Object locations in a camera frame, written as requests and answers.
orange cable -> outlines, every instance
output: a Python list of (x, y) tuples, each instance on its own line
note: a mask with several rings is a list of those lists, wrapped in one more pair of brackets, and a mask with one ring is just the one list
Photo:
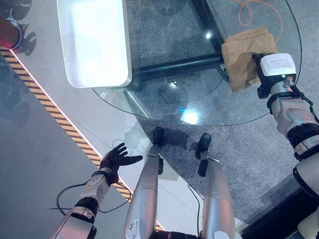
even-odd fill
[[(283, 34), (283, 30), (284, 30), (284, 25), (283, 25), (283, 19), (282, 19), (282, 17), (280, 16), (280, 13), (277, 11), (277, 9), (275, 9), (275, 8), (274, 8), (272, 5), (270, 5), (269, 3), (266, 3), (266, 2), (260, 1), (260, 0), (247, 0), (246, 2), (242, 2), (242, 1), (240, 1), (240, 0), (235, 0), (235, 1), (241, 3), (241, 7), (240, 7), (239, 12), (238, 12), (238, 20), (239, 20), (239, 23), (240, 23), (242, 26), (248, 26), (248, 25), (250, 25), (250, 23), (252, 22), (253, 17), (254, 17), (253, 12), (251, 11), (250, 7), (247, 5), (248, 3), (250, 3), (250, 2), (258, 2), (258, 3), (260, 3), (260, 4), (264, 4), (264, 5), (268, 6), (268, 7), (270, 7), (270, 8), (278, 15), (279, 20), (280, 20), (280, 26), (281, 26), (281, 28), (280, 28), (279, 36), (278, 36), (277, 39), (276, 39), (276, 42), (281, 38), (281, 36), (282, 36), (282, 34)], [(249, 13), (250, 13), (250, 21), (249, 21), (248, 23), (246, 23), (246, 24), (243, 24), (243, 22), (242, 22), (242, 20), (241, 20), (241, 11), (242, 11), (242, 9), (243, 9), (244, 6), (247, 7), (247, 9), (249, 10)]]

round glass tabletop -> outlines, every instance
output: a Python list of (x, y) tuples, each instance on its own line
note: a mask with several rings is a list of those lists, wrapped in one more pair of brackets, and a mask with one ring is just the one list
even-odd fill
[(112, 106), (142, 117), (233, 125), (266, 115), (258, 84), (232, 92), (219, 53), (228, 36), (263, 26), (279, 52), (290, 53), (297, 78), (301, 40), (286, 0), (127, 0), (132, 83), (94, 88)]

yellow and black striped tape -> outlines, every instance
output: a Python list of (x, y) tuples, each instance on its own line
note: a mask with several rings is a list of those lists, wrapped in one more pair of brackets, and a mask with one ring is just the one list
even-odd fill
[[(41, 89), (40, 85), (34, 81), (29, 75), (27, 70), (20, 64), (18, 59), (8, 49), (0, 47), (0, 54), (4, 57), (7, 63), (13, 68), (15, 73), (25, 83), (35, 97), (41, 102), (51, 116), (59, 123), (64, 131), (72, 138), (72, 140), (81, 148), (81, 150), (88, 156), (88, 158), (97, 166), (100, 166), (101, 157), (90, 146), (85, 138), (77, 131), (77, 129), (70, 123), (70, 121), (64, 116), (60, 109), (50, 100), (47, 94)], [(115, 188), (121, 193), (121, 195), (127, 200), (130, 198), (130, 191), (123, 185), (123, 181), (119, 181), (119, 185), (115, 184)], [(163, 231), (163, 227), (156, 221), (156, 230)]]

brown cloth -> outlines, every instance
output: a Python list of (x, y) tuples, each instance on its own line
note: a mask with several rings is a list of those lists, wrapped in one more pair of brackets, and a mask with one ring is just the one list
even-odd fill
[(277, 53), (277, 48), (272, 34), (259, 27), (228, 37), (221, 51), (231, 89), (236, 92), (259, 81), (252, 55)]

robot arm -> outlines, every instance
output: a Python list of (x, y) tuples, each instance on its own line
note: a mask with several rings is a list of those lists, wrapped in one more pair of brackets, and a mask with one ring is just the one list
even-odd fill
[(267, 107), (277, 121), (277, 129), (290, 142), (299, 163), (293, 174), (311, 196), (319, 197), (319, 120), (312, 102), (295, 85), (296, 68), (290, 54), (256, 54), (262, 85), (258, 97), (270, 94)]
[(80, 199), (54, 230), (51, 239), (93, 239), (96, 235), (94, 221), (112, 183), (119, 181), (119, 166), (142, 160), (142, 156), (126, 157), (124, 143), (110, 151), (101, 161), (99, 171), (86, 183)]

